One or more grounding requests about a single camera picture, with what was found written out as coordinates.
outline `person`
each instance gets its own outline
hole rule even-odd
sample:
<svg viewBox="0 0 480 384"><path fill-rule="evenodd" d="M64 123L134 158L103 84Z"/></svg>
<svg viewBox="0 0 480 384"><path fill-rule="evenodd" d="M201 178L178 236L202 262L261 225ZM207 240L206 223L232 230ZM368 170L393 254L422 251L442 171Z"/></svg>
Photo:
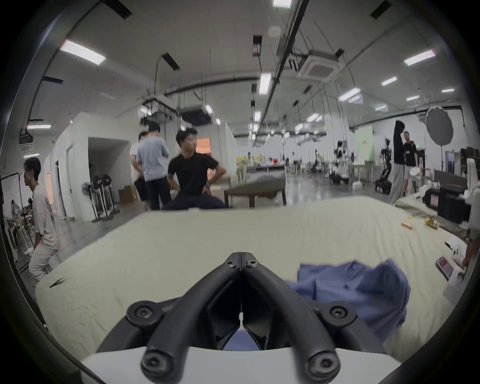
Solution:
<svg viewBox="0 0 480 384"><path fill-rule="evenodd" d="M176 140L181 149L181 154L170 161L168 165L168 182L178 192L177 197L162 209L166 211L189 209L227 208L221 200L212 196L210 185L215 183L225 169L214 158L207 154L197 153L197 130L187 128L178 131ZM207 172L214 169L215 175L207 180ZM173 176L177 175L179 183Z"/></svg>
<svg viewBox="0 0 480 384"><path fill-rule="evenodd" d="M160 137L160 126L151 121L148 123L148 135L138 145L136 160L142 166L152 211L160 209L159 196L163 205L172 200L167 181L167 159L168 147Z"/></svg>
<svg viewBox="0 0 480 384"><path fill-rule="evenodd" d="M33 218L35 230L34 251L28 270L35 279L40 281L47 273L48 264L52 267L60 264L58 251L60 249L60 237L55 227L55 218L48 201L45 189L38 183L41 165L37 157L31 157L24 162L25 185L32 190Z"/></svg>
<svg viewBox="0 0 480 384"><path fill-rule="evenodd" d="M413 167L419 166L419 159L417 156L417 146L410 140L410 133L408 131L403 132L405 138L405 144L403 144L403 150L405 153L405 186L403 188L403 195L407 195L408 180L410 179L410 171ZM417 182L412 179L413 189L417 191Z"/></svg>
<svg viewBox="0 0 480 384"><path fill-rule="evenodd" d="M150 208L148 206L148 193L145 178L142 172L142 167L137 164L138 144L141 143L146 136L148 136L147 131L140 132L138 135L138 143L133 143L130 147L130 171L132 174L132 182L137 189L138 197L140 197L142 206L145 211L149 211Z"/></svg>
<svg viewBox="0 0 480 384"><path fill-rule="evenodd" d="M15 200L12 200L10 208L12 209L12 217L18 219L22 217L22 211Z"/></svg>
<svg viewBox="0 0 480 384"><path fill-rule="evenodd" d="M405 156L403 152L402 132L405 124L400 120L395 121L393 133L393 167L390 173L393 178L392 188L388 196L387 203L393 204L397 201L403 192L403 180L405 179Z"/></svg>

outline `smartphone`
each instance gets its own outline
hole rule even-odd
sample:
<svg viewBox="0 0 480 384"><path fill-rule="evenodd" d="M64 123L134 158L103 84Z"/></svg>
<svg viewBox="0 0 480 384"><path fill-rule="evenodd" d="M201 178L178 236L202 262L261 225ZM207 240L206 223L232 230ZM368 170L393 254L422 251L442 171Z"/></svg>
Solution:
<svg viewBox="0 0 480 384"><path fill-rule="evenodd" d="M438 270L442 272L442 275L447 279L447 281L450 279L450 276L453 273L453 267L450 265L450 263L445 259L444 257L441 257L438 259L435 263L437 266Z"/></svg>

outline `ceiling pipe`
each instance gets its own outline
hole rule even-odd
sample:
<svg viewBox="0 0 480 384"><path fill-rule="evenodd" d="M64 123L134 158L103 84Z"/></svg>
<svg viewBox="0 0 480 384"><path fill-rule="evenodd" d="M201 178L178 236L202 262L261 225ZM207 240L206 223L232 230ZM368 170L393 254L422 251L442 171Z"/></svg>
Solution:
<svg viewBox="0 0 480 384"><path fill-rule="evenodd" d="M222 85L222 84L230 84L230 83L240 83L240 82L252 82L252 81L259 81L260 77L259 76L244 76L244 77L229 77L228 79L222 79L222 80L212 80L212 81L207 81L207 82L200 82L200 83L195 83L192 85L186 85L181 88L174 89L173 91L170 92L165 92L165 96L170 96L174 95L176 93L181 93L181 92L187 92L191 91L196 88L200 87L212 87L215 85Z"/></svg>
<svg viewBox="0 0 480 384"><path fill-rule="evenodd" d="M300 28L301 21L303 19L303 16L305 15L305 10L307 9L307 5L310 0L303 0L301 3L299 2L297 5L297 17L295 18L295 21L293 22L292 28L290 29L290 32L288 34L288 39L287 43L285 44L285 48L282 53L282 57L280 59L280 63L277 66L275 76L272 79L272 87L270 88L270 92L268 93L268 99L267 103L265 105L264 112L262 113L262 119L260 120L260 127L259 131L262 129L262 124L265 120L265 117L268 112L268 107L270 107L270 103L272 102L273 94L276 89L276 85L280 81L280 76L283 72L283 68L285 67L285 63L287 62L288 57L292 53L292 47L295 42L295 36L297 35L297 32Z"/></svg>

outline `blue shirt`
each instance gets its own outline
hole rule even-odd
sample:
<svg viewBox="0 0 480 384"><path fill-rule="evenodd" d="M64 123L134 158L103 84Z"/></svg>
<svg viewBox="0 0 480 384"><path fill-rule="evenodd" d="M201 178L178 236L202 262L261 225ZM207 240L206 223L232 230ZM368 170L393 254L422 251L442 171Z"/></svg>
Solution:
<svg viewBox="0 0 480 384"><path fill-rule="evenodd" d="M161 137L149 137L138 145L137 161L142 163L145 181L167 176L167 159L165 157L168 157L168 147Z"/></svg>

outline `table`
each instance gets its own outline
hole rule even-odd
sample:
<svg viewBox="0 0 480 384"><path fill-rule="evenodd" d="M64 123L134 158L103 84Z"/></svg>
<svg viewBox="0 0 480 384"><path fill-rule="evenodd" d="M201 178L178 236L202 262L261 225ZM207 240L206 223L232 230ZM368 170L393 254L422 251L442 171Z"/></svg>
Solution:
<svg viewBox="0 0 480 384"><path fill-rule="evenodd" d="M250 208L255 208L255 196L275 196L280 191L282 192L283 205L287 205L284 178L271 178L250 184L242 184L224 191L225 205L230 206L229 196L248 196Z"/></svg>

